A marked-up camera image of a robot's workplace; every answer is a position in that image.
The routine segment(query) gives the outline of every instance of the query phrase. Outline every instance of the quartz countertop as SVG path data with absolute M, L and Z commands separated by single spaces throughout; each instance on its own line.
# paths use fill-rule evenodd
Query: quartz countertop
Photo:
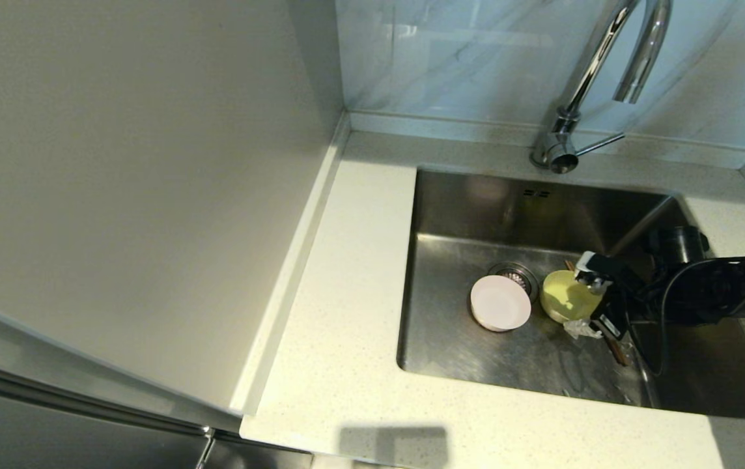
M 745 179 L 734 169 L 588 154 L 575 171 L 552 175 L 521 147 L 354 132 L 243 437 L 411 467 L 745 467 L 744 419 L 401 370 L 420 167 L 674 193 L 715 255 L 745 255 Z

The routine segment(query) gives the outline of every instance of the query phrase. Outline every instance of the chrome faucet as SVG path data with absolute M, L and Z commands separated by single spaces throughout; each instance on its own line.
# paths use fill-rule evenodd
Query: chrome faucet
M 639 2 L 640 0 L 619 0 L 619 4 L 608 18 L 607 29 L 598 41 L 589 64 L 583 69 L 581 80 L 575 86 L 572 97 L 565 106 L 557 108 L 557 119 L 552 125 L 552 130 L 539 136 L 534 151 L 529 155 L 529 160 L 535 166 L 562 175 L 578 166 L 578 157 L 582 154 L 625 137 L 624 133 L 615 134 L 579 150 L 572 145 L 572 131 L 578 125 L 578 119 L 581 119 L 581 103 L 593 86 L 593 81 L 601 71 L 601 66 L 607 59 L 619 32 Z M 671 3 L 672 0 L 645 0 L 644 24 L 628 68 L 613 96 L 616 101 L 635 104 L 638 100 L 638 95 L 644 88 L 665 39 L 671 17 Z

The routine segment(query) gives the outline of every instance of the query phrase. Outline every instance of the sink drain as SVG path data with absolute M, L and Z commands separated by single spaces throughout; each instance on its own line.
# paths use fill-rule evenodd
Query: sink drain
M 488 274 L 489 276 L 503 276 L 514 280 L 516 284 L 524 288 L 529 296 L 529 301 L 534 303 L 537 299 L 539 293 L 537 279 L 531 273 L 531 270 L 528 270 L 524 265 L 516 262 L 501 262 L 489 269 Z

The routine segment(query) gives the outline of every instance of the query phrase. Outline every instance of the faucet handle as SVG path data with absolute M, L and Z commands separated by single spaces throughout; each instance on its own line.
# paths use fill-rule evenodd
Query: faucet handle
M 593 150 L 597 150 L 605 145 L 610 145 L 610 143 L 618 142 L 619 140 L 623 139 L 625 137 L 625 133 L 619 132 L 618 134 L 611 135 L 609 137 L 606 137 L 604 140 L 599 140 L 596 143 L 590 143 L 590 145 L 587 145 L 586 147 L 579 149 L 575 152 L 575 157 L 581 156 L 582 154 L 587 154 L 588 152 L 591 152 Z

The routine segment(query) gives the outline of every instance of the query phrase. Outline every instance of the sink basin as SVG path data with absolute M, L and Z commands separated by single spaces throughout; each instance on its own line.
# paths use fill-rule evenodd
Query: sink basin
M 694 223 L 661 193 L 420 171 L 397 360 L 402 370 L 607 403 L 745 418 L 745 324 L 668 327 L 668 370 L 653 378 L 622 340 L 629 366 L 602 339 L 573 339 L 534 300 L 531 318 L 489 332 L 468 309 L 473 283 L 516 263 L 533 284 L 592 250 L 649 279 L 650 229 Z M 638 341 L 656 356 L 655 326 Z

